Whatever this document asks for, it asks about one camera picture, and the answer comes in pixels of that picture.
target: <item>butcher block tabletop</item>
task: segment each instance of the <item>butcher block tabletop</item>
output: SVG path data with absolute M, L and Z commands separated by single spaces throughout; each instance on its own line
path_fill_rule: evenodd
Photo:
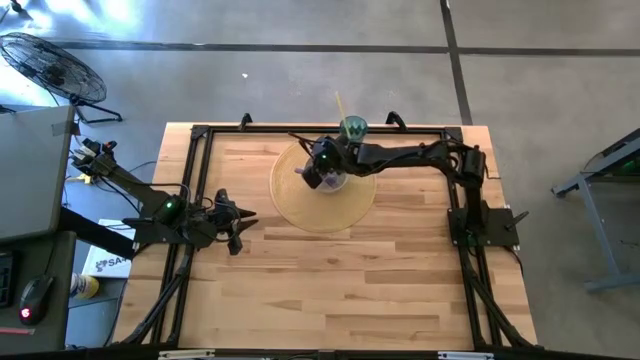
M 181 182 L 193 125 L 167 124 L 155 183 Z M 488 128 L 461 128 L 464 142 L 479 145 L 487 154 L 485 199 L 490 207 L 504 206 Z M 436 136 L 413 134 L 365 137 L 367 143 L 387 147 L 435 140 Z M 196 153 L 192 193 L 203 142 Z M 472 349 L 460 259 L 448 233 L 445 177 L 433 168 L 387 169 L 376 175 L 374 203 L 362 220 L 335 233 L 309 233 L 289 224 L 270 196 L 273 164 L 292 143 L 286 134 L 215 135 L 205 196 L 213 198 L 225 188 L 239 207 L 257 212 L 259 222 L 242 233 L 244 249 L 238 256 L 229 256 L 226 244 L 213 244 L 195 255 L 179 346 Z M 133 260 L 114 341 L 129 335 L 157 299 L 167 249 L 152 245 Z M 516 259 L 503 248 L 490 247 L 486 253 L 497 303 L 535 343 Z M 483 335 L 489 341 L 481 303 L 478 298 Z M 163 336 L 173 304 L 168 306 Z

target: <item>wooden table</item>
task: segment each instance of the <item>wooden table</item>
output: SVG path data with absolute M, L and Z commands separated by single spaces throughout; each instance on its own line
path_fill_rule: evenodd
M 154 182 L 181 181 L 192 125 L 167 124 Z M 490 177 L 498 178 L 488 128 L 462 130 L 465 143 L 486 152 Z M 384 146 L 434 140 L 366 138 Z M 260 221 L 243 233 L 240 255 L 229 256 L 224 244 L 214 244 L 195 256 L 180 347 L 471 349 L 460 260 L 448 235 L 444 176 L 433 168 L 385 170 L 377 175 L 374 205 L 360 222 L 337 233 L 307 233 L 278 213 L 269 193 L 272 165 L 292 142 L 286 134 L 215 136 L 205 196 L 224 187 Z M 486 180 L 483 189 L 491 207 L 504 205 L 500 180 Z M 153 245 L 134 259 L 114 339 L 126 337 L 157 298 L 166 252 L 167 246 Z M 535 343 L 518 263 L 502 248 L 487 248 L 487 259 L 496 301 Z M 481 305 L 479 314 L 489 340 Z

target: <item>concrete floor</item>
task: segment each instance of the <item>concrete floor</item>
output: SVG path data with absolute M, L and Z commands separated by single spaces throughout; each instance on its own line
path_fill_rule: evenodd
M 31 0 L 33 20 L 9 12 L 0 34 L 154 42 L 446 46 L 437 0 L 71 1 Z M 460 46 L 638 48 L 634 0 L 450 0 Z M 125 168 L 154 160 L 167 121 L 335 122 L 336 90 L 348 113 L 380 123 L 390 110 L 410 124 L 461 124 L 448 55 L 71 51 L 109 90 L 102 104 L 123 124 L 83 127 L 116 140 Z M 525 282 L 541 345 L 640 357 L 640 288 L 587 294 L 605 274 L 577 196 L 549 188 L 638 127 L 640 58 L 463 56 L 474 124 L 488 125 L 505 195 L 519 225 Z M 0 103 L 52 106 L 42 89 L 0 63 Z M 150 180 L 153 165 L 137 173 Z M 72 209 L 97 220 L 132 216 L 116 195 L 67 187 Z M 87 247 L 78 246 L 79 270 Z M 118 295 L 110 284 L 103 296 Z M 73 309 L 67 341 L 98 346 L 113 302 Z M 87 323 L 103 323 L 92 327 Z

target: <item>computer mouse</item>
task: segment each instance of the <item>computer mouse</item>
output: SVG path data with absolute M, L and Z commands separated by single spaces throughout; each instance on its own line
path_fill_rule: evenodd
M 47 314 L 49 293 L 53 276 L 46 274 L 31 279 L 22 290 L 20 297 L 20 322 L 24 325 L 36 325 Z

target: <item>fan grill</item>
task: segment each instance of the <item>fan grill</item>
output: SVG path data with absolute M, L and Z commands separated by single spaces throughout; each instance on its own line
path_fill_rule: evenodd
M 2 57 L 22 75 L 66 99 L 95 104 L 107 97 L 98 74 L 75 56 L 25 33 L 0 37 Z

